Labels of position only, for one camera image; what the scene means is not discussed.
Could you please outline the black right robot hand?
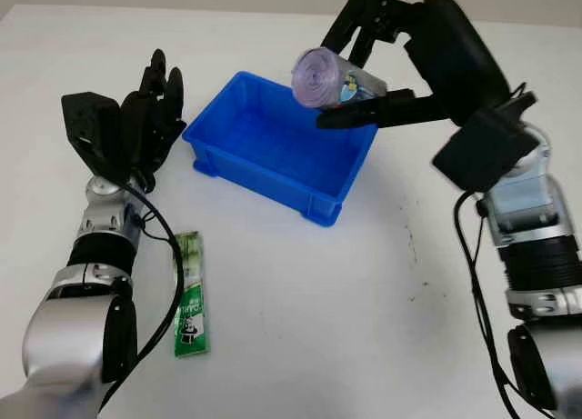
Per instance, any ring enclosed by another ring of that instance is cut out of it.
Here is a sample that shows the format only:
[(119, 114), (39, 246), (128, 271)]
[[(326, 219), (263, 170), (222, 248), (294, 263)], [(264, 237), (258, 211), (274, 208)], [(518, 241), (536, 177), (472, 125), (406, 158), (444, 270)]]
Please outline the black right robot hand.
[(481, 108), (495, 108), (510, 97), (509, 85), (477, 30), (455, 0), (347, 0), (322, 45), (363, 67), (376, 41), (394, 43), (408, 35), (404, 48), (428, 96), (410, 89), (325, 110), (321, 129), (411, 125), (450, 119), (462, 125)]

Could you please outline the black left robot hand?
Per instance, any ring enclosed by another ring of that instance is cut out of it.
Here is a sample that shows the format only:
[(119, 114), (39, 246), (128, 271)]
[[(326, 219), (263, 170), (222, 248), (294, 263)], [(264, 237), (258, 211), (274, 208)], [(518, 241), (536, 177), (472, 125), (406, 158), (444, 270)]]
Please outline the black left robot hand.
[(179, 68), (166, 69), (156, 49), (141, 84), (121, 104), (121, 134), (129, 173), (145, 193), (156, 186), (155, 172), (186, 128), (182, 120), (184, 83)]

